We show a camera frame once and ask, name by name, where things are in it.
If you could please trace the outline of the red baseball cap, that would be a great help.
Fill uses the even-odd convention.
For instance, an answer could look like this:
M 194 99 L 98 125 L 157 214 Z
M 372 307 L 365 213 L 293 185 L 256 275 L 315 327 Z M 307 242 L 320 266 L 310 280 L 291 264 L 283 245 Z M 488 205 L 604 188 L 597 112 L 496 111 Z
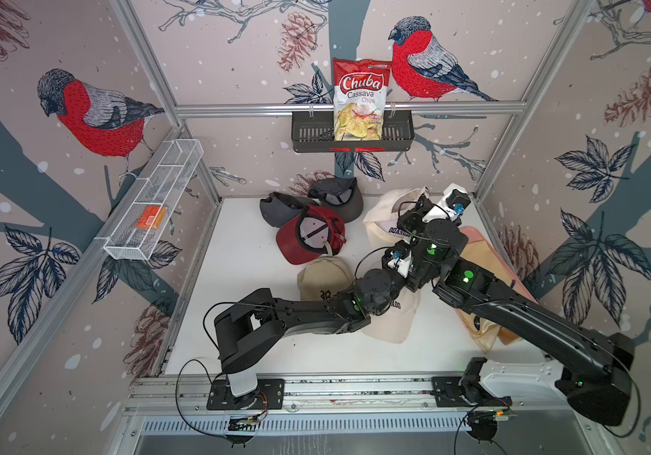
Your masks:
M 334 210 L 306 206 L 279 229 L 275 240 L 288 263 L 304 265 L 324 255 L 338 255 L 346 244 L 346 225 Z

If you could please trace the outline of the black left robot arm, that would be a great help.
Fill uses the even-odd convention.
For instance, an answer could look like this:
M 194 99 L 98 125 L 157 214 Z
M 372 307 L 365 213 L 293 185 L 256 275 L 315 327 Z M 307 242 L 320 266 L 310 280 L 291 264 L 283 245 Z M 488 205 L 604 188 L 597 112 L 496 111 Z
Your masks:
M 254 367 L 284 337 L 354 333 L 386 314 L 408 282 L 405 242 L 378 249 L 382 265 L 326 301 L 288 301 L 259 288 L 229 303 L 213 322 L 221 373 L 235 398 L 259 392 Z

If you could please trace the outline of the cream Colorado baseball cap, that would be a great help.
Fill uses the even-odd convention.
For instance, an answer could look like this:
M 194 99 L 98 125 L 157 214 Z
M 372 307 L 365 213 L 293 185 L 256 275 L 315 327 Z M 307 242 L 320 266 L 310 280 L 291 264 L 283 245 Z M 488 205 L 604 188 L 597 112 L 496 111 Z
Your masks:
M 401 344 L 410 334 L 419 305 L 420 292 L 403 288 L 389 309 L 380 316 L 372 316 L 370 324 L 361 331 L 372 339 Z

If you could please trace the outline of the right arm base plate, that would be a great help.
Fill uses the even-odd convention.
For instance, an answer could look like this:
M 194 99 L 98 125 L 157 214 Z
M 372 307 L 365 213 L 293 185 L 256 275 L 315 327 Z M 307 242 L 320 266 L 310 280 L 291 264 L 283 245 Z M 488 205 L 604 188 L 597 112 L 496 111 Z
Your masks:
M 509 396 L 488 392 L 477 380 L 462 377 L 432 377 L 431 395 L 439 408 L 512 406 Z

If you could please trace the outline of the Chuba cassava chips bag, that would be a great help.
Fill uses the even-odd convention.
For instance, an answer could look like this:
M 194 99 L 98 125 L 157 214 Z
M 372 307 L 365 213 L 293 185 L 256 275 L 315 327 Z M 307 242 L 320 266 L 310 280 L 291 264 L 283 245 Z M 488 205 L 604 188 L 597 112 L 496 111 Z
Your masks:
M 381 140 L 391 63 L 333 60 L 334 139 Z

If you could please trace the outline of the dark grey baseball cap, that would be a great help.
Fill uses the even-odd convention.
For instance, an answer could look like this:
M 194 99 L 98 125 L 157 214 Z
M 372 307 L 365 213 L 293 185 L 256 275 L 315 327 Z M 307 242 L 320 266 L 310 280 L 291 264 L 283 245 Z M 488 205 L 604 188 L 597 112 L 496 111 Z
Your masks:
M 264 221 L 273 228 L 280 229 L 297 217 L 306 206 L 318 206 L 313 199 L 286 195 L 274 191 L 259 200 L 259 210 Z

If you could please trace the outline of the black baseball cap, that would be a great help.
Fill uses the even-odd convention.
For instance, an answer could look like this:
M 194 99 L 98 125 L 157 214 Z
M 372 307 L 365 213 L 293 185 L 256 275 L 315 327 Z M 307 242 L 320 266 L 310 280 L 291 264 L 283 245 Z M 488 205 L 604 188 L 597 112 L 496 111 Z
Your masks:
M 344 223 L 357 220 L 363 213 L 363 196 L 355 177 L 332 177 L 310 185 L 308 197 L 334 210 Z

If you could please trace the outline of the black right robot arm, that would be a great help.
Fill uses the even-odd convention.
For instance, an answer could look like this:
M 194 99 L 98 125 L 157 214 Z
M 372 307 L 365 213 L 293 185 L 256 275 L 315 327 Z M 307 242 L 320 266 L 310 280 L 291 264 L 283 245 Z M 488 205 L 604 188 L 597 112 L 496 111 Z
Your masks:
M 620 425 L 639 392 L 631 375 L 634 342 L 621 333 L 602 335 L 540 307 L 499 280 L 488 269 L 462 258 L 468 238 L 447 216 L 431 219 L 427 197 L 399 209 L 397 227 L 409 235 L 399 242 L 408 260 L 405 285 L 426 284 L 450 307 L 495 322 L 545 351 L 563 367 L 556 388 L 568 405 L 604 426 Z

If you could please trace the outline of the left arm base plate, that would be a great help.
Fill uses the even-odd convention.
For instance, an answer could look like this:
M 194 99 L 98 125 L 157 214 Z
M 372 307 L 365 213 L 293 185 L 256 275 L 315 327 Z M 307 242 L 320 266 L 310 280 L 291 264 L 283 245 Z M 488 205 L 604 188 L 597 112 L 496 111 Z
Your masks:
M 259 379 L 253 392 L 234 396 L 227 379 L 214 381 L 208 394 L 208 411 L 281 410 L 285 392 L 284 379 Z

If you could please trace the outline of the orange box in basket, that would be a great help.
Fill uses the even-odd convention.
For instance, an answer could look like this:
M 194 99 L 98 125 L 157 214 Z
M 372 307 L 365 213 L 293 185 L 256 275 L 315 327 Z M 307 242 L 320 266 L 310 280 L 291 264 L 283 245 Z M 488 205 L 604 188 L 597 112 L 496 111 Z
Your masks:
M 136 227 L 137 229 L 144 229 L 145 231 L 154 231 L 160 227 L 165 217 L 165 206 L 147 205 L 140 215 Z

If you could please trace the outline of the khaki baseball cap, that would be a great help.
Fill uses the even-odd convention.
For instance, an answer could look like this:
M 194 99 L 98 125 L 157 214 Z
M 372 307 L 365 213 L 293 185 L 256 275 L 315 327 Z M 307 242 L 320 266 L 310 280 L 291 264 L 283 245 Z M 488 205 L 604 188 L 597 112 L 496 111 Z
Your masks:
M 348 265 L 337 257 L 323 256 L 302 269 L 297 275 L 301 301 L 331 301 L 354 280 Z

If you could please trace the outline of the black wall basket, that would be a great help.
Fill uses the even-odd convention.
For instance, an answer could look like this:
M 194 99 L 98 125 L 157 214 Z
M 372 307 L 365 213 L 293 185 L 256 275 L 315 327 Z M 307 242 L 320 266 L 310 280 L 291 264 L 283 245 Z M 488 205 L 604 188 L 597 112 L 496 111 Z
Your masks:
M 415 139 L 410 111 L 388 111 L 383 116 L 334 112 L 296 112 L 291 142 L 296 153 L 406 152 Z

